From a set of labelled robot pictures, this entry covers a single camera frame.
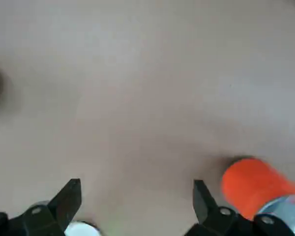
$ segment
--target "spray can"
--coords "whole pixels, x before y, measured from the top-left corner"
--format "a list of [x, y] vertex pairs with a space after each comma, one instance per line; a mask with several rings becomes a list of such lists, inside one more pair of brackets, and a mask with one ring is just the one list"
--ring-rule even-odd
[[222, 177], [222, 192], [245, 218], [274, 215], [295, 234], [295, 183], [266, 162], [245, 158], [232, 164]]

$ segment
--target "white round object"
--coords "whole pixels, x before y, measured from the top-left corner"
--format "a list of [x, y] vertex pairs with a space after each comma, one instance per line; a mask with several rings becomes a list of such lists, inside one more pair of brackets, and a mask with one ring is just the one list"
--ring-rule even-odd
[[71, 222], [64, 231], [66, 236], [101, 236], [99, 230], [84, 222]]

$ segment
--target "dark object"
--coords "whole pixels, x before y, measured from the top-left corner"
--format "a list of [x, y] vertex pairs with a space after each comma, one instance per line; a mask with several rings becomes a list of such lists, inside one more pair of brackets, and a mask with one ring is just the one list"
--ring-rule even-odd
[[228, 207], [218, 206], [202, 180], [194, 181], [193, 208], [199, 223], [185, 236], [295, 236], [273, 215], [257, 215], [250, 221]]
[[81, 202], [81, 182], [71, 179], [46, 205], [31, 206], [10, 220], [0, 212], [0, 236], [64, 236]]

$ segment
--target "orange bottle cap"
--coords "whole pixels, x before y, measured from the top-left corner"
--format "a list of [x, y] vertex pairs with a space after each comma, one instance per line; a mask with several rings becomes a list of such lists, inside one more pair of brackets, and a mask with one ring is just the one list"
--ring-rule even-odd
[[222, 177], [226, 200], [247, 219], [276, 198], [295, 194], [295, 183], [264, 161], [248, 158], [231, 165]]

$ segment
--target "metal screw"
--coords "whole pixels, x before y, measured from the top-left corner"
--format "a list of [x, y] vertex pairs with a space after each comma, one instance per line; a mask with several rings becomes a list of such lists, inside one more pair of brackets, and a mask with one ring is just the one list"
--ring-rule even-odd
[[274, 220], [268, 216], [263, 216], [261, 218], [261, 220], [265, 223], [265, 224], [269, 224], [269, 225], [273, 225], [274, 224]]
[[227, 209], [227, 208], [221, 208], [220, 209], [220, 213], [222, 215], [230, 215], [231, 214], [231, 211], [229, 209]]
[[32, 213], [33, 215], [35, 215], [35, 214], [38, 214], [40, 211], [41, 211], [41, 208], [40, 208], [40, 207], [36, 207], [36, 208], [34, 208], [34, 209], [31, 211], [31, 213]]

